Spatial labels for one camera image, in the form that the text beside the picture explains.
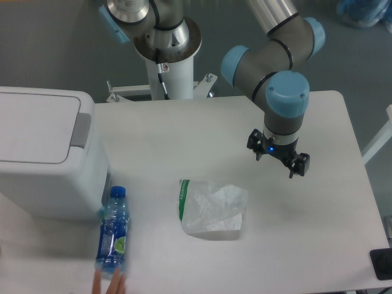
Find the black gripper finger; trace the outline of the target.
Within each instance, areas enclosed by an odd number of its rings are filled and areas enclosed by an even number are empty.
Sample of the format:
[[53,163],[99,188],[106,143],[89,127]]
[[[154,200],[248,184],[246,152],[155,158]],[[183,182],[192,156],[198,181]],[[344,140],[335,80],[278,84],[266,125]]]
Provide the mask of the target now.
[[310,155],[306,153],[295,154],[293,160],[289,164],[290,170],[289,178],[292,179],[294,175],[304,176],[310,166]]
[[264,155],[263,133],[254,129],[247,139],[247,148],[255,154],[256,160],[260,160]]

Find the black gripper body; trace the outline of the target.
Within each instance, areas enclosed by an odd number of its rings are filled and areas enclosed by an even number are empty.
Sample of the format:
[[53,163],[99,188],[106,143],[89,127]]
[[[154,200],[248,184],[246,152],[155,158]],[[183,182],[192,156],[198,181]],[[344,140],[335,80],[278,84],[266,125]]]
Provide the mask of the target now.
[[267,140],[263,135],[255,141],[256,160],[259,161],[263,155],[269,155],[279,161],[285,167],[292,167],[297,159],[302,156],[296,151],[297,140],[288,145],[277,145],[272,139]]

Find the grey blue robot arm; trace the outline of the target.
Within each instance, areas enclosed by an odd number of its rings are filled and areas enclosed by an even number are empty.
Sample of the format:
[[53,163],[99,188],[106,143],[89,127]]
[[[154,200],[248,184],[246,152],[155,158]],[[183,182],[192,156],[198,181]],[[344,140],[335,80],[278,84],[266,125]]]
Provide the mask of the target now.
[[315,18],[303,18],[292,1],[248,1],[268,37],[259,50],[244,45],[230,49],[221,63],[222,76],[264,113],[263,129],[254,129],[247,148],[260,160],[268,154],[304,176],[311,157],[296,145],[309,105],[309,82],[295,66],[315,55],[325,43],[325,30]]

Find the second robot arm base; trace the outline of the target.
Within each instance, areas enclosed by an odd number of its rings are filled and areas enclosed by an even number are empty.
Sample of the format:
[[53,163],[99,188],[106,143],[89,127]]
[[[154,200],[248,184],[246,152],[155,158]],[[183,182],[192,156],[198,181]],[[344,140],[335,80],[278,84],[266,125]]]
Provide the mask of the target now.
[[100,16],[118,40],[133,41],[138,53],[156,64],[191,58],[202,44],[183,1],[102,1]]

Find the bare human hand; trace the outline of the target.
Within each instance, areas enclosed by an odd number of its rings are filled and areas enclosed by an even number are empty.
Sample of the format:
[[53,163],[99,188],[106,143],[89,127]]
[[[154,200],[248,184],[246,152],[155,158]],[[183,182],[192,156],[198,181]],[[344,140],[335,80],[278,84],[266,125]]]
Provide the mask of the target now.
[[[113,273],[112,279],[106,290],[107,294],[124,294],[126,293],[126,275],[119,270]],[[94,272],[93,282],[92,282],[92,294],[101,293],[101,282],[102,282],[102,272],[97,269]]]

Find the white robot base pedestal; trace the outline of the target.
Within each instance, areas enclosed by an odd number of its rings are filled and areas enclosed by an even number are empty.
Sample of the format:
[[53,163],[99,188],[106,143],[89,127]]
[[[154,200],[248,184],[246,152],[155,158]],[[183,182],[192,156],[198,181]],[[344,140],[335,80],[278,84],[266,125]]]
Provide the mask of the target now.
[[157,64],[145,59],[148,74],[147,85],[112,87],[107,82],[109,103],[140,100],[146,97],[151,100],[187,100],[204,99],[213,96],[213,86],[218,80],[217,75],[208,72],[201,80],[194,79],[194,57],[178,62]]

